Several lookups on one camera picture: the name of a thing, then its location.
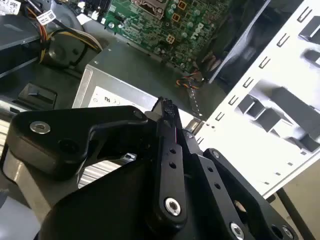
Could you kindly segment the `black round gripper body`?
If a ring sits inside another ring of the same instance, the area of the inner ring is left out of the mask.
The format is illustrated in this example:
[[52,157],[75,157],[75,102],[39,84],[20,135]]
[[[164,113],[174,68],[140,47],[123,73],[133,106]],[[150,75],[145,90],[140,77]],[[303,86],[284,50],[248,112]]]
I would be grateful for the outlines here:
[[45,218],[40,240],[176,240],[181,217],[156,195],[150,161],[135,161],[60,200]]

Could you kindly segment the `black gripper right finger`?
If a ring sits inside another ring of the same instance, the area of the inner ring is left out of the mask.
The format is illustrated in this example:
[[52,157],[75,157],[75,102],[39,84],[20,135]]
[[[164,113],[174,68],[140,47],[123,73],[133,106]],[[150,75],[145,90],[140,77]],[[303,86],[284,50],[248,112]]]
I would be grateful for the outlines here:
[[174,110],[176,240],[296,240],[295,230],[216,149],[202,151]]

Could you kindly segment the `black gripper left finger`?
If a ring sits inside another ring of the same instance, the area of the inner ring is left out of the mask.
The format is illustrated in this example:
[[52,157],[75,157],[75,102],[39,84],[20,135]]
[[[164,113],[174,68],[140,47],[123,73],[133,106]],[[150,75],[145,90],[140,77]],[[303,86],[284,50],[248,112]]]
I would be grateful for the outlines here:
[[[171,195],[175,109],[161,97],[146,113],[129,105],[22,112],[9,127],[7,153],[37,174],[34,185],[52,199],[44,221],[65,197],[137,161],[153,164],[156,195]],[[164,206],[175,216],[174,198]]]

